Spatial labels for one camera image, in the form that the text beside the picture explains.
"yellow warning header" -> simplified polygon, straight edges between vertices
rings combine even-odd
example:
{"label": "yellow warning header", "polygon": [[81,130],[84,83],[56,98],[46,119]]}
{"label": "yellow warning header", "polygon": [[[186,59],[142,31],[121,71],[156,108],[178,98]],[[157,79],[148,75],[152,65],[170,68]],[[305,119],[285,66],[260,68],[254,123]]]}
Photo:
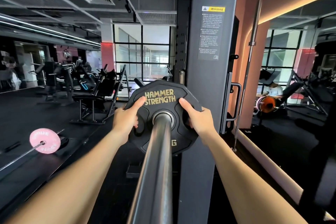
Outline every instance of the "yellow warning header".
{"label": "yellow warning header", "polygon": [[202,6],[202,11],[205,12],[225,12],[225,7],[222,6]]}

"white t-shirt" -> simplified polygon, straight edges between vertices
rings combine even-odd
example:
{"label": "white t-shirt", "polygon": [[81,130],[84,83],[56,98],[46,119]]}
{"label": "white t-shirt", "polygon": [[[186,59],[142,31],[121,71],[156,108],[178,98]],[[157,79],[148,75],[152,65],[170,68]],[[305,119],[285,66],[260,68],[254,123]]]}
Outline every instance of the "white t-shirt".
{"label": "white t-shirt", "polygon": [[282,87],[276,86],[274,88],[265,86],[264,92],[268,92],[269,96],[275,97],[275,96],[281,96],[282,95]]}

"hand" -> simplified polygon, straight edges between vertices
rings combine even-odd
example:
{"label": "hand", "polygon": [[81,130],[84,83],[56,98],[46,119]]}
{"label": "hand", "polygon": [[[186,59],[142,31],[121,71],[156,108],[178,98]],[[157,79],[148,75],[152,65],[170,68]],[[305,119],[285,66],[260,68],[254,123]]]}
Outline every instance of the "hand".
{"label": "hand", "polygon": [[191,104],[184,98],[180,98],[180,105],[188,112],[190,117],[190,127],[194,128],[197,134],[201,137],[203,144],[206,144],[206,139],[212,134],[216,133],[213,125],[211,111],[202,107],[202,112],[196,111]]}
{"label": "hand", "polygon": [[114,113],[112,130],[121,137],[122,144],[128,140],[128,134],[131,132],[133,126],[138,127],[138,109],[145,103],[146,98],[142,96],[139,98],[131,108],[125,110],[125,107],[118,108]]}

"warning label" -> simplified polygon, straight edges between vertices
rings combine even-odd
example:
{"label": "warning label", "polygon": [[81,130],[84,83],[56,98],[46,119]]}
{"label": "warning label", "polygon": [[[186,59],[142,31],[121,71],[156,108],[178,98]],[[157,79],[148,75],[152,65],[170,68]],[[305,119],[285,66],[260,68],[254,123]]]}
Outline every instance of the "warning label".
{"label": "warning label", "polygon": [[207,12],[225,12],[225,7],[222,6],[202,6],[202,11],[207,11]]}
{"label": "warning label", "polygon": [[225,7],[202,6],[198,59],[219,60]]}

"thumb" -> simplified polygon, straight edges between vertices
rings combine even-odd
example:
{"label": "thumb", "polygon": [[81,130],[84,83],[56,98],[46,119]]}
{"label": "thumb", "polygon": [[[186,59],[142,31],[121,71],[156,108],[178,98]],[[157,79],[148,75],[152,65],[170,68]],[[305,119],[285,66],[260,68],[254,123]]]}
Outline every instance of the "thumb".
{"label": "thumb", "polygon": [[183,109],[188,112],[188,114],[195,111],[195,109],[191,106],[191,104],[187,100],[185,100],[184,98],[180,98],[178,101],[179,101],[180,105],[183,107]]}
{"label": "thumb", "polygon": [[133,106],[130,109],[132,109],[134,112],[137,112],[139,108],[142,107],[142,105],[145,103],[145,101],[146,97],[142,96],[133,104]]}

